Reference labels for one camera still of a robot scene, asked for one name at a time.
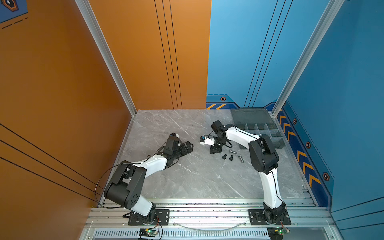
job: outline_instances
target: screw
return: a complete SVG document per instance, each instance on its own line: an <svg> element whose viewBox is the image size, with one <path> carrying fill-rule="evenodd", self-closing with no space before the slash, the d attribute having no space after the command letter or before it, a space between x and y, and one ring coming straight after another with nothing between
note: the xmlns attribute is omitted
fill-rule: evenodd
<svg viewBox="0 0 384 240"><path fill-rule="evenodd" d="M243 156L241 154L239 155L239 158L240 158L241 163L244 163Z"/></svg>

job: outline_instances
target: orange panel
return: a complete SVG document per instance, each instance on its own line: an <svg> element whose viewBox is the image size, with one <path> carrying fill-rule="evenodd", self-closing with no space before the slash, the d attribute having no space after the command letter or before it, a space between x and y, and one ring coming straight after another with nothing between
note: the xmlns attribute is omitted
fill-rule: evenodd
<svg viewBox="0 0 384 240"><path fill-rule="evenodd" d="M96 182L131 116L75 1L28 1L27 14L0 27L9 23L0 28L0 123ZM3 142L0 157L85 196L0 159L2 239L77 239L95 184L2 126L0 139L84 186Z"/></svg>
<svg viewBox="0 0 384 240"><path fill-rule="evenodd" d="M177 109L169 84L172 73L164 61L164 53L168 58L169 53L162 48L162 41L164 47L168 42L161 40L154 0L90 3L136 108ZM163 21L159 7L159 21Z"/></svg>
<svg viewBox="0 0 384 240"><path fill-rule="evenodd" d="M211 0L164 1L164 5L169 3L183 109L205 109Z"/></svg>

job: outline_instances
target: mounting screw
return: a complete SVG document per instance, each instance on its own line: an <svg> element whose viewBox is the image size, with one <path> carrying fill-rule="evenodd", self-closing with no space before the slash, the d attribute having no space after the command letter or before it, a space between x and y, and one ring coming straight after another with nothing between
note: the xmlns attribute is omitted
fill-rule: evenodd
<svg viewBox="0 0 384 240"><path fill-rule="evenodd" d="M239 158L240 158L241 163L244 163L243 156L241 154L239 155Z"/></svg>
<svg viewBox="0 0 384 240"><path fill-rule="evenodd" d="M323 172L323 178L325 181L329 181L330 179L329 174L327 172Z"/></svg>

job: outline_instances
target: silver bolt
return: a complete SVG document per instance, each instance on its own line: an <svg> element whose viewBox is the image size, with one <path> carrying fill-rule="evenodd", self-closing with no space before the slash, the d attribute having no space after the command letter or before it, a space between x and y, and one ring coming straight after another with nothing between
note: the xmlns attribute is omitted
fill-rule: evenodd
<svg viewBox="0 0 384 240"><path fill-rule="evenodd" d="M242 156L241 154L239 155L239 158L240 158L240 161L241 161L242 163L244 163L243 156Z"/></svg>

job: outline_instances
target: wall graphic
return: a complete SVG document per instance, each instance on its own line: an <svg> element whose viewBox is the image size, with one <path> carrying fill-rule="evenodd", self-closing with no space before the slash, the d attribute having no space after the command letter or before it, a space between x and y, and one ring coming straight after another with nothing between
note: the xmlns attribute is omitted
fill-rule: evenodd
<svg viewBox="0 0 384 240"><path fill-rule="evenodd" d="M1 0L0 23L26 14L27 12L26 0Z"/></svg>
<svg viewBox="0 0 384 240"><path fill-rule="evenodd" d="M217 94L241 108L275 101L327 4L212 0L207 107Z"/></svg>

